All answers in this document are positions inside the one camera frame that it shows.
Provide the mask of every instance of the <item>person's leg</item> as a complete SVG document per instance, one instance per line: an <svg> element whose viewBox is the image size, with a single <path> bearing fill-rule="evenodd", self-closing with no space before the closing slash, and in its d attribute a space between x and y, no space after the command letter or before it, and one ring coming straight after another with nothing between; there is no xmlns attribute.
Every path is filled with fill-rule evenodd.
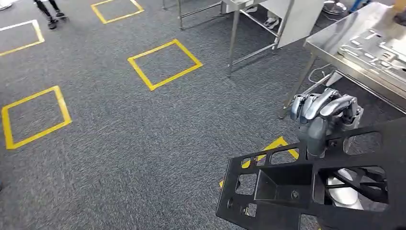
<svg viewBox="0 0 406 230"><path fill-rule="evenodd" d="M52 5L52 7L54 7L56 12L59 11L58 5L56 4L55 0L49 0L49 3Z"/></svg>
<svg viewBox="0 0 406 230"><path fill-rule="evenodd" d="M49 13L48 9L45 7L45 5L41 2L41 0L34 0L34 2L37 4L37 7L39 10L48 18L48 27L49 29L53 30L56 28L56 20L51 16Z"/></svg>
<svg viewBox="0 0 406 230"><path fill-rule="evenodd" d="M45 7L45 5L41 2L41 0L34 0L34 2L37 4L37 7L39 10L45 14L46 17L52 18L51 14L49 13L48 9Z"/></svg>
<svg viewBox="0 0 406 230"><path fill-rule="evenodd" d="M59 9L58 5L56 4L55 0L49 0L49 3L52 5L52 7L54 7L55 11L56 11L56 16L57 17L63 17L65 16L64 13L62 13L62 11Z"/></svg>

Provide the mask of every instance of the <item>yellow floor marking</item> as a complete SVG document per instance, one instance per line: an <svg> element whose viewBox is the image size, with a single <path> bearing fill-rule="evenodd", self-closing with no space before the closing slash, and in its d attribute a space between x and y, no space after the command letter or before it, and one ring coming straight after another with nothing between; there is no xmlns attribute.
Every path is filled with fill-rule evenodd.
<svg viewBox="0 0 406 230"><path fill-rule="evenodd" d="M10 117L9 117L8 109L10 109L12 107L15 107L15 106L17 106L19 104L22 104L24 102L27 102L27 101L29 101L31 99L34 99L34 98L36 98L38 96L41 96L41 95L43 95L45 93L51 92L51 91L55 92L56 99L58 101L59 108L61 109L61 113L62 113L62 116L64 118L64 121L62 123L57 124L54 127L51 127L51 128L49 128L47 130L44 130L44 131L42 131L40 133L37 133L32 137L29 137L29 138L24 139L24 140L22 140L20 142L14 143L12 133L11 133L11 124L10 124ZM53 132L53 131L55 131L55 130L57 130L59 128L62 128L62 127L66 126L66 125L68 125L69 123L72 122L72 119L69 116L69 112L68 112L68 109L66 107L65 100L64 100L64 98L62 96L62 92L61 92L61 89L59 88L59 86L51 87L51 88L49 88L47 90L38 92L38 93L36 93L34 95L31 95L29 97L23 98L23 99L21 99L19 101L16 101L14 103L9 104L9 105L6 105L1 110L1 118L2 118L2 121L3 121L4 137L6 139L6 149L8 149L8 150L13 150L13 149L16 149L18 147L21 147L21 146L23 146L23 145L25 145L25 144L33 141L33 140L36 140L36 139L38 139L40 137L43 137L46 134L51 133L51 132Z"/></svg>
<svg viewBox="0 0 406 230"><path fill-rule="evenodd" d="M156 52L156 51L158 51L160 49L166 48L166 47L168 47L170 45L177 45L195 63L195 65L188 68L188 69L186 69L186 70L184 70L184 71L182 71L182 72L180 72L180 73L178 73L178 74L176 74L175 76L169 77L169 78L167 78L167 79L153 85L151 83L151 81L145 76L145 74L141 70L141 68L136 64L135 59L140 58L140 57L145 56L145 55L148 55L148 54L151 54L151 53ZM185 75L185 74L187 74L189 72L192 72L193 70L203 66L203 64L184 45L182 45L177 39L174 39L174 40L172 40L172 41L170 41L170 42L168 42L166 44L163 44L163 45L161 45L159 47L151 49L151 50L149 50L147 52L144 52L142 54L138 54L138 55L135 55L133 57L130 57L127 60L131 64L131 66L134 68L134 70L138 73L138 75L140 76L142 81L145 83L145 85L147 85L149 90L151 90L151 91L158 88L159 86L162 86L162 85L164 85L164 84L166 84L166 83L168 83L170 81L173 81L173 80L175 80L175 79L177 79L177 78L179 78L179 77L181 77L181 76L183 76L183 75Z"/></svg>
<svg viewBox="0 0 406 230"><path fill-rule="evenodd" d="M14 27L17 27L17 26L26 25L26 24L30 24L30 23L34 27L35 33L37 34L37 37L38 37L38 41L33 42L31 44L28 44L28 45L24 45L24 46L12 49L12 50L9 50L9 51L2 52L2 53L0 53L0 57L3 56L3 55L9 54L9 53L13 53L15 51L19 51L19 50L28 48L30 46L37 45L39 43L43 43L45 41L44 37L42 36L42 33L41 33L40 28L39 28L39 24L38 24L37 20L30 20L30 21L27 21L27 22L24 22L24 23L19 23L19 24L15 24L15 25L6 26L6 27L3 27L3 28L0 28L0 31L8 30L8 29L11 29L11 28L14 28Z"/></svg>
<svg viewBox="0 0 406 230"><path fill-rule="evenodd" d="M271 149L277 148L277 147L279 147L279 146L286 146L286 145L289 145L288 142L286 142L285 139L283 139L283 137L279 137L278 139L274 140L270 145L268 145L266 148L264 148L264 150L271 150ZM297 159L297 158L299 157L299 153L297 153L297 151L294 150L294 149L290 149L290 150L288 150L288 152L289 152L295 159ZM257 156L257 161L260 161L260 160L261 160L262 158L264 158L265 156L266 156L266 154ZM250 162L251 162L251 160L244 162L244 163L241 165L241 167L242 167L243 169L248 168ZM224 183L224 180L221 180L220 183L219 183L219 184L220 184L220 188L223 187L223 183Z"/></svg>
<svg viewBox="0 0 406 230"><path fill-rule="evenodd" d="M93 4L93 5L90 5L90 6L91 6L91 9L93 10L93 12L97 15L97 17L100 19L100 21L101 21L103 24L112 23L112 22L115 22L115 21L120 20L120 19L123 19L123 18L128 18L128 17L130 17L130 16L139 14L139 13L141 13L141 12L144 11L144 9L141 7L141 5L138 4L135 0L130 0L130 1L138 8L138 11L137 11L137 12L129 13L129 14L127 14L127 15L124 15L124 16L121 16L121 17L118 17L118 18L106 20L106 19L103 17L102 13L100 13L100 11L97 9L96 6L101 5L101 4L104 4L104 3L108 3L108 2L111 2L111 1L114 1L114 0L106 0L106 1L102 1L102 2L99 2L99 3Z"/></svg>

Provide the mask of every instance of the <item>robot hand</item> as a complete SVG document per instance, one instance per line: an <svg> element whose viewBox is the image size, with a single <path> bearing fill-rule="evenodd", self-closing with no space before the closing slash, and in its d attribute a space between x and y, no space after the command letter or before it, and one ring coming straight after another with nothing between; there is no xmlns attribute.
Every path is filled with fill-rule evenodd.
<svg viewBox="0 0 406 230"><path fill-rule="evenodd" d="M324 93L296 95L292 104L291 119L306 124L316 117L328 118L342 113L343 123L352 124L359 112L357 98L341 95L337 90L327 88Z"/></svg>
<svg viewBox="0 0 406 230"><path fill-rule="evenodd" d="M341 95L331 88L322 94L296 95L290 113L292 120L299 119L298 138L307 142L307 154L318 158L326 149L326 135L358 127L361 115L362 108L356 97ZM345 151L350 143L346 142Z"/></svg>

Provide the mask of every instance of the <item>metal rack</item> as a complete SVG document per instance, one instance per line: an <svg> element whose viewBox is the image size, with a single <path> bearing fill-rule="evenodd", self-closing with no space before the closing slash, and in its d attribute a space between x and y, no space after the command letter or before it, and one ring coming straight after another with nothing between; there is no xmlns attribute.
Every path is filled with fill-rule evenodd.
<svg viewBox="0 0 406 230"><path fill-rule="evenodd" d="M192 12L182 14L181 1L177 0L178 11L179 11L179 16L178 16L179 28L181 30L183 30L183 21L182 21L183 18L194 15L196 13L199 13L199 12L202 12L202 11L205 11L205 10L208 10L208 9L211 9L213 7L216 7L216 6L221 7L220 8L220 13L222 13L224 4L227 4L230 7L231 11L234 12L233 28L232 28L232 33L231 33L230 52L229 52L229 63L227 65L227 67L228 67L228 76L230 77L231 73L232 73L233 65L236 65L236 64L238 64L238 63L240 63L240 62L242 62L242 61L244 61L244 60L246 60L248 58L251 58L251 57L253 57L253 56L255 56L255 55L259 54L259 53L262 53L263 51L268 50L270 48L274 49L279 44L279 40L280 40L279 38L281 37L281 35L283 33L283 30L284 30L286 22L287 22L287 18L289 17L289 15L291 13L291 9L292 9L292 6L293 6L295 0L290 0L289 1L289 5L288 5L288 8L287 8L286 14L282 18L282 23L279 26L278 32L274 32L274 31L268 29L266 26L264 26L264 24L262 24L256 18L252 17L251 15L249 15L247 12L244 11L244 9L246 9L247 7L257 5L257 4L260 4L260 3L265 2L265 1L267 1L267 0L222 0L220 2L209 5L207 7L200 8L200 9L198 9L196 11L192 11ZM266 46L264 48L261 48L261 49L255 51L255 52L252 52L252 53L250 53L250 54L248 54L248 55L246 55L244 57L241 57L241 58L239 58L237 60L234 60L234 48L235 48L235 41L236 41L236 34L237 34L238 21L239 21L240 13L247 16L249 19L253 20L256 24L258 24L259 26L264 28L266 31L268 31L269 33L274 35L275 38L274 38L274 41L273 41L272 44L270 44L270 45L268 45L268 46Z"/></svg>

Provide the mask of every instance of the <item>black plastic frame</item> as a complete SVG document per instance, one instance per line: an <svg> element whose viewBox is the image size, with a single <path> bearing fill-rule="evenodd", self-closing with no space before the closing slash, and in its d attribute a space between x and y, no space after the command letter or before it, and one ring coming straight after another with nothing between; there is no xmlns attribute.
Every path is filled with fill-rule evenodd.
<svg viewBox="0 0 406 230"><path fill-rule="evenodd" d="M343 152L346 138L372 132L382 135L382 149L361 155ZM306 159L303 142L231 158L216 215L249 230L298 230L302 214L316 216L319 222L339 230L405 230L406 118L333 134L327 137L326 144L325 157L318 160ZM297 161L270 163L272 154L295 148L299 149ZM256 157L264 154L265 165L256 166ZM245 158L250 158L251 164L243 169L241 162ZM379 166L385 170L389 204L386 210L355 210L315 202L322 198L325 190L323 185L318 185L323 183L315 183L319 171L366 166ZM257 174L254 194L236 194L238 177L252 173ZM257 204L255 217L244 213L249 203Z"/></svg>

